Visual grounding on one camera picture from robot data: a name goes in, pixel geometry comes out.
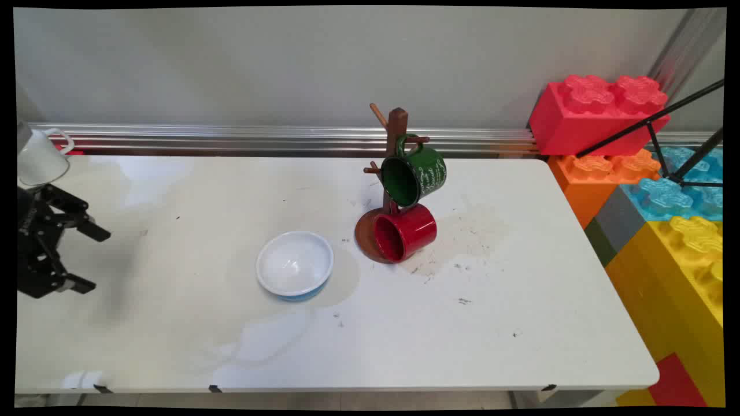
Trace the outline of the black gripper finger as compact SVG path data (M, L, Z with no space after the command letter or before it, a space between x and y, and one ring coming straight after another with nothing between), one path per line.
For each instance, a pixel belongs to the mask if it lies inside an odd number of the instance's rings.
M98 226L87 212L87 201L53 185L39 188L39 201L49 208L42 214L42 222L57 228L74 228L96 242L104 242L111 232Z
M60 258L45 254L35 256L35 299L69 290L87 294L95 288L95 282L67 271Z

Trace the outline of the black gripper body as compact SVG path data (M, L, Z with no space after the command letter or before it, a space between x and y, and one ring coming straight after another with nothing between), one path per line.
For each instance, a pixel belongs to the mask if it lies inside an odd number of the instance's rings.
M52 208L37 193L17 188L17 290L39 299L63 285L56 250L61 232Z

